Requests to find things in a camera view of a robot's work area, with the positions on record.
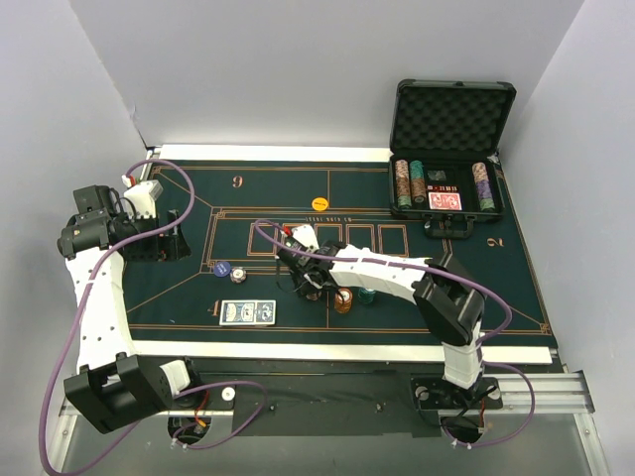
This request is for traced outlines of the red five chip stack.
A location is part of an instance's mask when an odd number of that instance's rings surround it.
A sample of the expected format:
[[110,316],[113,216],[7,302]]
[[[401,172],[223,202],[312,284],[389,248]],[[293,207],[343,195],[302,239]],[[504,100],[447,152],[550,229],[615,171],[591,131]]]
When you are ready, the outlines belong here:
[[350,289],[337,290],[333,297],[333,308],[336,312],[345,314],[352,308],[353,294]]

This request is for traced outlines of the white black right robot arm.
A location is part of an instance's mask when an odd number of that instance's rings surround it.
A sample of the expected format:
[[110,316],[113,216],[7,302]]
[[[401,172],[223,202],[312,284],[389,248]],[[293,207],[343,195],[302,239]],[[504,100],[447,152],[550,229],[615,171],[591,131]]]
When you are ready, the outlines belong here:
[[479,392],[482,374],[480,337],[485,297],[440,275],[446,263],[397,258],[353,245],[328,243],[315,252],[288,237],[277,258],[289,268],[303,294],[343,288],[370,289],[416,306],[428,331],[444,350],[445,398],[464,406]]

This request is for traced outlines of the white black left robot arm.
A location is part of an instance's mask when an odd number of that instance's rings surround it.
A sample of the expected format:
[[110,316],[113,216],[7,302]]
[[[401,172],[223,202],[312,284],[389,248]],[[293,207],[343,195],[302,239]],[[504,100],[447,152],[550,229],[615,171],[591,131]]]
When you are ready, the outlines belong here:
[[191,253],[177,211],[167,213],[170,228],[160,229],[156,202],[162,191],[155,180],[123,194],[106,185],[77,189],[77,213],[58,240],[81,312],[76,373],[64,380],[64,393],[101,433],[167,411],[173,402],[193,408],[204,394],[189,358],[159,364],[140,355],[127,320],[125,266]]

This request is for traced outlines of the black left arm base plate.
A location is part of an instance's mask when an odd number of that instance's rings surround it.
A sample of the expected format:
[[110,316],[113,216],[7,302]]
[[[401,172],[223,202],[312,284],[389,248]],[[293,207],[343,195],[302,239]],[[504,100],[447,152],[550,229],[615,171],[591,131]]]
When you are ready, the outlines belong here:
[[[198,409],[206,399],[206,404],[203,407],[205,411],[229,411],[234,408],[235,398],[226,400],[223,396],[223,390],[229,387],[232,390],[236,390],[236,387],[232,384],[235,381],[234,377],[226,375],[211,375],[201,374],[194,379],[183,391],[179,393],[177,397],[174,397],[172,403],[172,410],[186,410],[194,411]],[[198,390],[196,392],[187,394],[184,396],[185,391],[189,391],[195,388],[202,387],[204,385],[216,384],[216,387]]]

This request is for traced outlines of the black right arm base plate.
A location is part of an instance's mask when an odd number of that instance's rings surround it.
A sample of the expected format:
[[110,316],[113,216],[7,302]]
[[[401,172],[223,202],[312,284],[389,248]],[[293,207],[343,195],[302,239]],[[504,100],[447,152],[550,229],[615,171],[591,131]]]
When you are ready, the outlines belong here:
[[481,377],[469,389],[456,386],[442,377],[420,376],[410,380],[411,392],[419,411],[462,411],[503,408],[502,391],[495,378]]

